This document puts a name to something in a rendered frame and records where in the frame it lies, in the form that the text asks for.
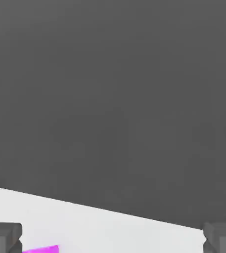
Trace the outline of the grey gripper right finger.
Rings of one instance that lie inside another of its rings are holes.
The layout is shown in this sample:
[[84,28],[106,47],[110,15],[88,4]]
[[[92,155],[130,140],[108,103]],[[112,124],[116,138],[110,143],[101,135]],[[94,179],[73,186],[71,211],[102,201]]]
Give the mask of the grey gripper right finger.
[[203,253],[226,253],[226,223],[204,223]]

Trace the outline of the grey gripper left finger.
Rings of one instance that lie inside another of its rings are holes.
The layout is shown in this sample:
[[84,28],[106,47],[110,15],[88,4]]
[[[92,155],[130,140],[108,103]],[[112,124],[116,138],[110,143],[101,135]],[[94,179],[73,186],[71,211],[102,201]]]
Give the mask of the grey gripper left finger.
[[0,222],[0,253],[22,253],[21,223]]

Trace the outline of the small magenta cube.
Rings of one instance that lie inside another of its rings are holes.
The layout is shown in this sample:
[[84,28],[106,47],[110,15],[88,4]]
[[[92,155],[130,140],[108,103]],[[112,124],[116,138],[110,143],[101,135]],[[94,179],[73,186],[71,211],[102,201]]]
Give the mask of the small magenta cube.
[[46,246],[37,249],[30,249],[23,251],[22,253],[59,253],[59,245]]

